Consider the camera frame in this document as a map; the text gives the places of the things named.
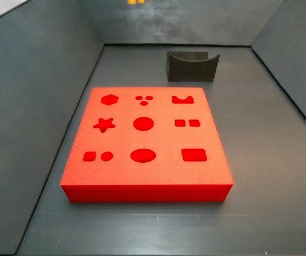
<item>circular hole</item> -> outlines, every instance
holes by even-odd
[[[133,126],[138,131],[148,131],[153,125],[154,122],[149,117],[138,117],[133,122]]]
[[[113,153],[112,152],[104,152],[102,154],[101,154],[101,160],[102,161],[110,161],[112,160],[112,158],[113,158]]]
[[[150,149],[137,149],[130,153],[130,158],[138,163],[148,163],[156,158],[156,153]]]

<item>black bracket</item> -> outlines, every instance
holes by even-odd
[[[218,59],[206,52],[168,52],[168,81],[213,82]]]

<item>shape sorter board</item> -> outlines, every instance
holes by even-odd
[[[61,187],[70,202],[224,201],[233,179],[201,88],[94,88]]]

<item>gray floor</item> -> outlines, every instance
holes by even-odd
[[[168,83],[168,50],[221,54],[213,84]],[[235,177],[222,204],[69,204],[58,186],[93,86],[204,86]],[[251,49],[105,47],[19,254],[306,254],[306,122]]]

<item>gray wall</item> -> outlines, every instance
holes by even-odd
[[[15,252],[101,48],[76,1],[0,18],[0,254]]]
[[[306,1],[284,2],[252,48],[306,115]]]
[[[249,46],[283,0],[81,0],[105,43]]]

